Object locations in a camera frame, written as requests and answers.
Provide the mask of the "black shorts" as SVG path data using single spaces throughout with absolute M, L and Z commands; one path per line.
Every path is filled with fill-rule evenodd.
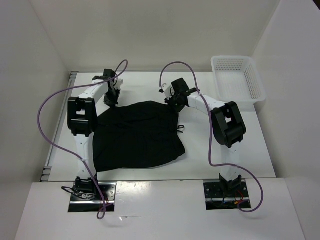
M 166 165 L 184 155 L 179 114 L 155 101 L 113 107 L 97 118 L 93 161 L 97 172 L 147 169 Z

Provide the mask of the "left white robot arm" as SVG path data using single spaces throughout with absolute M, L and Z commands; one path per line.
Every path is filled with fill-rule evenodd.
M 105 69 L 102 76 L 95 76 L 90 86 L 77 97 L 70 97 L 67 102 L 67 126 L 76 142 L 79 164 L 78 175 L 72 194 L 85 200 L 98 199 L 100 187 L 94 165 L 93 138 L 98 128 L 96 103 L 103 98 L 103 103 L 110 108 L 118 104 L 123 80 L 116 72 Z

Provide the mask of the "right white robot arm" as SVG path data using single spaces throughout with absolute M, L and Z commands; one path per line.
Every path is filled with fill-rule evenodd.
M 178 113 L 189 107 L 208 115 L 209 142 L 215 141 L 221 146 L 219 191 L 225 197 L 232 196 L 242 181 L 237 166 L 240 163 L 240 144 L 247 131 L 238 105 L 234 101 L 225 103 L 199 93 L 196 88 L 189 88 L 183 78 L 171 84 L 164 83 L 159 91 L 164 93 L 165 103 Z

